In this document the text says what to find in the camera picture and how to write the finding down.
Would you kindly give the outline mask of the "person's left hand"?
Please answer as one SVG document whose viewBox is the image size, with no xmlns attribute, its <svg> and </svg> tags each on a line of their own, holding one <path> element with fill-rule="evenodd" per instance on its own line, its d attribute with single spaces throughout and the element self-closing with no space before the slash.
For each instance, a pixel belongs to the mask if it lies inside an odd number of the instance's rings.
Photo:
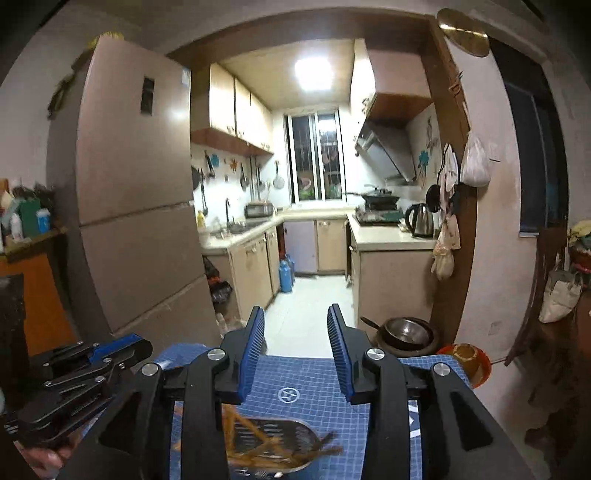
<svg viewBox="0 0 591 480">
<path fill-rule="evenodd" d="M 25 448 L 20 442 L 15 442 L 14 445 L 40 479 L 55 479 L 76 448 L 73 441 L 62 445 L 58 450 Z"/>
</svg>

